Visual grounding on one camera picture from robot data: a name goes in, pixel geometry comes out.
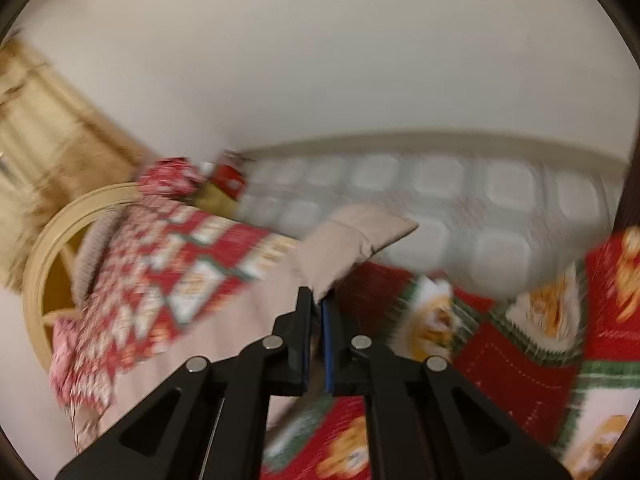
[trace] white wall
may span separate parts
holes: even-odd
[[[163,153],[386,128],[625,158],[638,68],[596,0],[51,0],[28,37]]]
[[[0,289],[0,426],[40,480],[75,455],[71,424],[49,389],[24,329],[20,297]]]

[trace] wooden furniture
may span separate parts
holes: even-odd
[[[74,315],[71,274],[82,237],[100,213],[139,196],[133,182],[97,189],[68,204],[38,236],[24,273],[23,309],[31,345],[45,370],[51,364],[56,318],[60,313]]]

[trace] metal rivet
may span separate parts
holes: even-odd
[[[207,360],[202,356],[192,357],[187,361],[187,370],[194,372],[201,372],[207,367]]]
[[[275,350],[280,348],[284,344],[284,341],[279,335],[268,335],[262,340],[262,346],[267,350]]]
[[[356,350],[366,350],[371,346],[371,338],[367,335],[357,335],[351,339],[351,346]]]
[[[439,355],[427,359],[427,368],[432,372],[441,372],[447,367],[447,360]]]

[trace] beige fabric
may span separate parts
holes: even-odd
[[[112,405],[100,420],[100,432],[119,420],[189,357],[204,355],[218,361],[238,354],[247,344],[271,333],[277,316],[293,309],[300,286],[311,288],[319,301],[354,266],[415,228],[415,222],[394,216],[377,205],[341,208],[293,248],[261,282],[231,297],[166,352],[119,377]],[[279,420],[293,400],[271,399],[269,426]]]
[[[87,229],[82,243],[74,260],[74,272],[71,276],[71,298],[76,307],[84,308],[84,303],[89,298],[91,285],[94,282],[95,273],[98,271],[102,255],[116,231],[124,207],[107,209]]]
[[[0,49],[0,284],[20,290],[43,227],[73,199],[126,182],[145,151],[17,39]]]

